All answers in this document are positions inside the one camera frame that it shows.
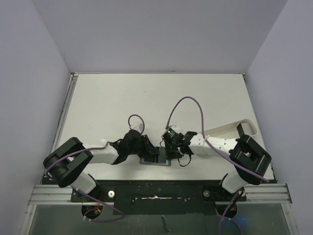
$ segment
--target gray wall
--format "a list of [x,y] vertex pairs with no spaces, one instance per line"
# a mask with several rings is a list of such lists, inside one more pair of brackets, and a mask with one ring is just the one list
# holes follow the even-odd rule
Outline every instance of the gray wall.
[[313,1],[289,0],[246,76],[274,170],[301,235],[313,221]]
[[0,1],[0,233],[19,232],[69,71],[30,0]]
[[246,72],[287,0],[33,0],[71,72]]

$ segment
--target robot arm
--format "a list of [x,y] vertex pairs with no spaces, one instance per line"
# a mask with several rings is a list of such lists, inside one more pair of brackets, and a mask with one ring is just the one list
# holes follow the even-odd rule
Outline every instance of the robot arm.
[[123,139],[115,142],[101,140],[97,145],[83,144],[73,137],[57,148],[44,160],[46,175],[48,173],[59,187],[71,186],[98,198],[101,193],[97,182],[83,170],[90,163],[122,163],[129,155],[139,157],[153,156],[158,150],[146,135],[141,135],[142,124],[130,127]]
[[[181,158],[184,154],[189,156],[216,156],[216,150],[229,157],[229,159],[259,176],[264,176],[271,156],[251,137],[241,135],[239,139],[221,139],[205,136],[196,132],[187,132],[185,135],[176,133],[169,127],[162,135],[167,154],[174,158]],[[222,187],[234,193],[246,184],[259,185],[261,180],[245,170],[235,167],[236,170],[226,174],[222,179]]]

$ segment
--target screw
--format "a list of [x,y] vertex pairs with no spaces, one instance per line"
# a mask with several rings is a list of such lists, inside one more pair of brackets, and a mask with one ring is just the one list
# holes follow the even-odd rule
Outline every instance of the screw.
[[204,194],[205,197],[209,197],[210,196],[210,191],[209,190],[205,190],[203,192],[203,194]]
[[113,198],[115,196],[115,192],[113,190],[108,193],[109,198]]

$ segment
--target glass panel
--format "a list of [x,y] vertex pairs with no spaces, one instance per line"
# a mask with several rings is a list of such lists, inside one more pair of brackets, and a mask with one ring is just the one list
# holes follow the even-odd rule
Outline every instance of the glass panel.
[[[99,219],[114,218],[110,209],[104,209]],[[30,235],[217,235],[220,218],[202,214],[127,215],[111,223],[83,222],[81,206],[38,205]],[[238,205],[236,221],[245,235],[289,235],[280,204]],[[222,235],[240,235],[231,221],[222,224]]]

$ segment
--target black mounting plate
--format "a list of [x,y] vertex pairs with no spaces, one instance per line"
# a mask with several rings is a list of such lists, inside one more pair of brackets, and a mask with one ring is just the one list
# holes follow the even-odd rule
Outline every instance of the black mounting plate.
[[[114,206],[125,214],[216,214],[213,201],[229,202],[233,194],[221,188],[220,180],[207,181],[97,181],[103,191],[104,202],[114,202]],[[108,192],[115,192],[114,198]],[[71,202],[91,200],[73,190]],[[246,201],[243,196],[239,201]]]

